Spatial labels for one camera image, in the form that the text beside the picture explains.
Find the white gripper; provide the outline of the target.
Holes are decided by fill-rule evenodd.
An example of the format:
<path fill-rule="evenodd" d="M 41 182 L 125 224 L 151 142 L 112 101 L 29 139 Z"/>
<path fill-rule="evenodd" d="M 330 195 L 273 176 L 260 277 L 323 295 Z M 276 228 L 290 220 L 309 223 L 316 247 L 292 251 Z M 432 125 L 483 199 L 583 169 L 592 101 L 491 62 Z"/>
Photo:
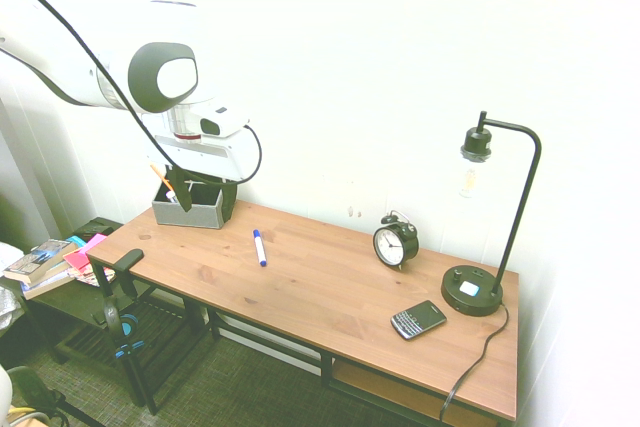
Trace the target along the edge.
<path fill-rule="evenodd" d="M 244 180 L 257 169 L 257 137 L 248 128 L 241 128 L 229 137 L 219 138 L 203 135 L 199 142 L 180 142 L 174 136 L 154 135 L 154 140 L 168 155 L 172 163 L 166 178 L 176 194 L 176 198 L 185 212 L 192 208 L 189 191 L 188 171 L 206 174 L 227 180 Z M 149 160 L 155 163 L 172 163 L 157 147 L 148 142 L 146 152 Z M 221 214 L 224 223 L 233 213 L 238 187 L 231 182 L 223 183 Z"/>

